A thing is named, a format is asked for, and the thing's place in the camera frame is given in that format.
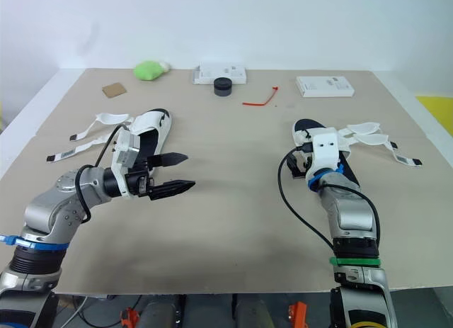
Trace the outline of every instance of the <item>green sponge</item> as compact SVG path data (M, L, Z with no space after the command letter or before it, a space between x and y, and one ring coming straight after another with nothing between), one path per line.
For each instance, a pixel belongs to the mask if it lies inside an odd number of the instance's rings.
M166 62L145 61L134 68L134 75L140 80L154 80L168 71Z

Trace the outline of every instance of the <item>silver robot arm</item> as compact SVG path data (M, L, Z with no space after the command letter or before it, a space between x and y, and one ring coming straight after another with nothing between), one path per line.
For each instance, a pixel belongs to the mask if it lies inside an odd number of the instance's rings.
M331 290L332 328L397 328L386 274L380 267L379 217L338 151L335 129L303 119L294 124L293 138L304 170L292 154L287 155L287 166L294 178L305 178L319 194L328 214L335 254L330 262L340 284Z
M150 177L154 167L179 164L187 156L148 157L139 137L127 130L120 130L114 152L111 168L87 165L69 171L33 199L25 209L20 236L0 235L0 241L17 246L0 275L0 326L52 326L58 297L51 290L58 284L60 266L77 228L91 218L89 209L117 196L156 200L195 185L194 181L177 180L155 186Z
M377 224L370 205L358 195L336 185L360 192L360 187L343 174L333 172L320 179L321 203L328 221L336 257L331 259L335 281L331 291L332 327L396 328L396 315L377 247Z

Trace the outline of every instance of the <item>red cable tie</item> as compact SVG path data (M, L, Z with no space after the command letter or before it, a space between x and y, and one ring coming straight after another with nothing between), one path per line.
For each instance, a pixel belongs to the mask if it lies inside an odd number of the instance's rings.
M272 87L272 89L274 90L272 95L270 96L270 98L268 100L266 100L265 103L242 103L243 105L247 105L247 106L264 106L266 105L273 97L274 95L277 93L278 91L278 86L274 86Z

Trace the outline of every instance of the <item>white cardboard box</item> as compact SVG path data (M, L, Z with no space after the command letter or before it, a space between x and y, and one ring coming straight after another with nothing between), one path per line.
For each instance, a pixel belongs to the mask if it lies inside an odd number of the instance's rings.
M304 98L353 96L355 92L345 77L297 77L296 85Z
M246 69L241 64L201 64L193 70L193 83L212 85L216 78L229 78L233 84L247 82Z

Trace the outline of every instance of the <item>wooden board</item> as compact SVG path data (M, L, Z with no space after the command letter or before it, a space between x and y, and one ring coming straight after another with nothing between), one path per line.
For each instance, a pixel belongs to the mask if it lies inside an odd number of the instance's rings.
M392 288L453 284L449 238L453 227L453 170L421 129L370 72L248 71L248 83L228 97L194 86L190 71L138 81L129 69L88 69L0 181L1 233L18 234L23 211L70 169L93 164L99 148L47 163L74 146L96 113L139 115L166 108L173 127L163 152L188 161L159 169L156 182L197 181L188 192L150 202L114 199L92 210L63 263L61 293L223 293L325 291L335 286L327 246L280 199L277 166L291 148L301 118L327 126L377 121L403 154L423 161L396 163L383 147L356 145L350 165L382 223L381 258ZM344 75L352 98L302 98L298 75ZM102 86L120 82L127 93L108 99ZM263 102L264 107L241 102ZM82 142L105 133L95 130ZM106 157L103 166L110 165ZM326 213L302 180L283 171L291 204L328 235ZM12 247L0 247L0 263Z

